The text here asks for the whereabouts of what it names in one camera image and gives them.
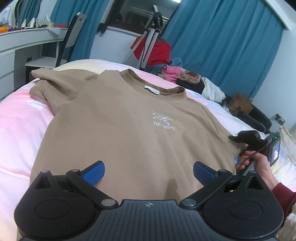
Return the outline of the dark red sleeve forearm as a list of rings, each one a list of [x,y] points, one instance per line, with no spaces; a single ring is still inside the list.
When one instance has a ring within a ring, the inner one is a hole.
[[[283,210],[284,220],[286,220],[291,213],[295,214],[295,192],[292,192],[292,190],[282,183],[278,183],[272,190],[272,193]]]

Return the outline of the person's right hand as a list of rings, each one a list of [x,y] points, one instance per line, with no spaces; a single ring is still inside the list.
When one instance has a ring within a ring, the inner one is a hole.
[[[257,173],[262,177],[266,185],[272,191],[279,182],[273,175],[267,157],[263,154],[257,153],[255,151],[245,151],[240,157],[240,160],[236,165],[236,169],[245,169],[246,166],[249,165],[251,159],[253,159],[256,162]]]

